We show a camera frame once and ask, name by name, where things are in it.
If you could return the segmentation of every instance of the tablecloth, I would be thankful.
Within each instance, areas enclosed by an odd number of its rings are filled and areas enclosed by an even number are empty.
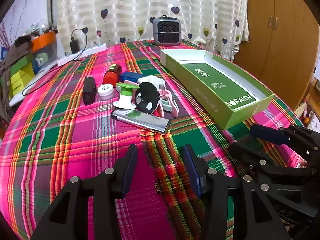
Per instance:
[[[201,49],[183,42],[170,49]],[[0,149],[0,211],[21,239],[28,239],[55,196],[72,176],[98,175],[124,156],[130,144],[138,147],[138,163],[130,192],[116,201],[123,239],[197,239],[204,221],[204,205],[192,192],[182,161],[189,143],[197,156],[227,176],[243,173],[228,154],[233,141],[265,152],[282,166],[296,167],[300,157],[287,146],[251,138],[253,123],[273,128],[302,125],[293,112],[274,97],[269,107],[252,118],[222,131],[193,96],[160,64],[160,50],[150,41],[115,45],[80,62],[57,68],[39,83],[48,83],[23,101]],[[165,136],[111,119],[112,102],[85,106],[84,78],[96,84],[111,64],[155,75],[166,82],[180,109]],[[233,234],[232,199],[229,199],[227,238]],[[93,200],[89,200],[89,239],[93,239]]]

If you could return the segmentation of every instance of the small white jar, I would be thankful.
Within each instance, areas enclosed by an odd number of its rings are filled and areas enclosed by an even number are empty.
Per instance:
[[[103,101],[111,100],[114,96],[114,89],[111,84],[105,84],[98,88],[98,94]]]

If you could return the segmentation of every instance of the red bottle cap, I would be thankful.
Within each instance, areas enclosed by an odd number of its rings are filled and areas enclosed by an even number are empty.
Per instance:
[[[104,78],[103,78],[103,81],[102,81],[102,84],[111,84],[113,85],[113,88],[116,87],[116,84],[118,83],[119,81],[119,77],[116,73],[114,72],[107,72],[105,73],[104,75]]]

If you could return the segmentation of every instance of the wooden wardrobe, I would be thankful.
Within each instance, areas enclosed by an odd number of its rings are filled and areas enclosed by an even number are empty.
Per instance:
[[[303,0],[248,0],[249,42],[234,63],[292,110],[306,95],[318,57],[319,25]]]

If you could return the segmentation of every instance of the open box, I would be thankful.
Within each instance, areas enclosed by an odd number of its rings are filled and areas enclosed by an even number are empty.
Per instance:
[[[265,110],[274,94],[231,62],[199,49],[163,49],[160,62],[222,130]]]

